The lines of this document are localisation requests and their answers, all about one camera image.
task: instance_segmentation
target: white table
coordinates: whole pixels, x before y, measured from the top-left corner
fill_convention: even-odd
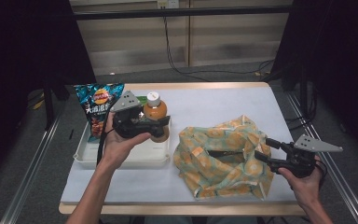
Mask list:
[[[268,137],[293,141],[273,92],[266,83],[150,83],[126,84],[135,95],[158,91],[172,117],[170,156],[187,126],[213,127],[245,115]],[[281,150],[272,157],[284,159]],[[71,214],[93,171],[74,161],[62,194],[60,211]],[[158,169],[117,170],[105,199],[103,214],[183,216],[304,216],[294,193],[281,175],[275,175],[268,197],[231,197],[196,201],[170,160]]]

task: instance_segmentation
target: aluminum rail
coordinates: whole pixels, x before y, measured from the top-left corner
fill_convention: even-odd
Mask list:
[[[37,171],[40,167],[40,164],[42,163],[42,160],[46,155],[51,139],[53,138],[57,130],[58,124],[60,123],[60,118],[62,116],[64,106],[65,102],[61,102],[57,106],[58,112],[56,118],[50,128],[45,131],[42,140],[40,141],[39,147],[34,154],[34,158],[32,159],[31,164],[28,167],[28,170],[25,173],[24,178],[22,179],[16,194],[14,195],[12,201],[10,202],[10,205],[7,207],[7,210],[1,219],[1,224],[16,223],[20,215],[21,209],[24,206],[25,200],[27,199],[28,193],[31,190],[31,186],[37,175]]]
[[[266,6],[266,7],[203,7],[203,8],[167,8],[126,11],[88,11],[75,12],[73,17],[78,21],[153,18],[153,17],[181,17],[181,16],[213,16],[240,14],[270,14],[303,12],[313,7]]]
[[[302,112],[300,109],[300,103],[297,100],[297,98],[291,93],[287,93],[287,97],[289,99],[290,104],[292,105],[292,108],[295,110],[296,115],[299,118],[302,118]],[[313,138],[322,140],[319,134],[316,132],[315,128],[311,123],[307,123],[304,119],[300,120],[303,124],[303,127],[305,129],[305,132],[308,136],[311,136]],[[356,223],[358,223],[358,198],[351,189],[348,182],[345,180],[342,173],[339,171],[336,163],[334,162],[333,158],[331,157],[330,153],[328,152],[320,152],[318,155],[321,157],[322,161],[326,164],[329,174],[336,185],[339,193],[341,194],[342,199],[344,200],[345,204],[350,209],[354,219],[356,220]]]

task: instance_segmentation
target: white tray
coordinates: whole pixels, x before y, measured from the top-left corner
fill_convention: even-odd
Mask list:
[[[99,140],[88,142],[90,137],[90,126],[86,123],[79,145],[77,146],[74,159],[85,169],[95,169],[97,162]],[[125,169],[147,169],[161,167],[170,160],[168,154],[168,147],[170,145],[170,138],[163,143],[155,143],[148,139],[142,144],[135,146],[129,155],[120,166]]]

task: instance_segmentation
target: plastic bottle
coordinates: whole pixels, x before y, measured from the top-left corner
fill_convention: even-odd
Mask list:
[[[167,116],[167,105],[160,99],[159,94],[155,91],[151,91],[147,94],[147,104],[144,105],[144,114],[148,119],[158,120]],[[170,136],[170,129],[168,125],[163,127],[164,135],[157,138],[151,136],[150,139],[153,142],[161,143],[168,139]]]

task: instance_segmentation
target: bag of chips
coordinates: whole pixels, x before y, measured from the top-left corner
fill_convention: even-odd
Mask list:
[[[89,142],[101,137],[103,131],[103,121],[107,109],[113,104],[124,89],[123,83],[117,84],[88,84],[76,85],[77,98],[86,113],[90,126]]]

